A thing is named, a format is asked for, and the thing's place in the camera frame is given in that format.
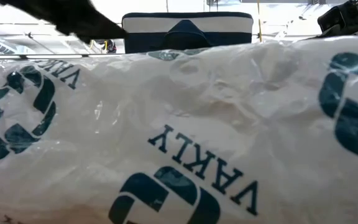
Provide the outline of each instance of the white plastic packaging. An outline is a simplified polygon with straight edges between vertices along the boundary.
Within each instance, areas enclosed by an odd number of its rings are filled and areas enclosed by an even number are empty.
[[[0,221],[358,223],[358,37],[1,64]]]

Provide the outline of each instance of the striped cushion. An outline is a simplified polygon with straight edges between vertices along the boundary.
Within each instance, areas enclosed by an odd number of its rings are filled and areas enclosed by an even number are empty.
[[[253,23],[243,12],[129,13],[122,18],[129,33],[127,54],[251,43]]]

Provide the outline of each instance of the printed logo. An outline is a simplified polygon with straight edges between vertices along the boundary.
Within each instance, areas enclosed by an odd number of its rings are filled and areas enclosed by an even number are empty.
[[[15,154],[22,153],[31,144],[40,140],[46,132],[56,113],[56,104],[52,101],[55,94],[53,82],[45,75],[41,75],[33,66],[27,66],[19,72],[12,72],[6,77],[6,84],[0,88],[0,100],[10,91],[18,94],[24,92],[25,80],[30,81],[39,89],[39,94],[35,98],[33,107],[44,114],[43,120],[35,129],[28,131],[20,124],[11,126],[4,133],[4,140],[0,137],[0,159],[5,158],[12,150]],[[0,119],[4,111],[0,108]]]
[[[132,175],[122,186],[120,196],[113,203],[109,219],[114,224],[135,224],[127,220],[127,217],[136,200],[159,212],[170,193],[167,188],[188,205],[195,207],[194,213],[186,224],[218,222],[221,214],[218,201],[205,189],[198,188],[189,178],[172,167],[159,169],[153,178],[143,173]]]
[[[150,57],[169,62],[169,61],[175,60],[180,55],[185,54],[187,56],[192,56],[192,55],[197,55],[201,52],[204,52],[205,50],[208,50],[208,48],[190,49],[190,50],[183,50],[183,51],[182,50],[161,50],[161,51],[156,51],[156,52],[148,52],[146,54]]]
[[[349,74],[358,75],[358,54],[341,53],[333,57],[318,100],[324,113],[336,120],[334,134],[349,152],[358,155],[358,102],[344,96]]]

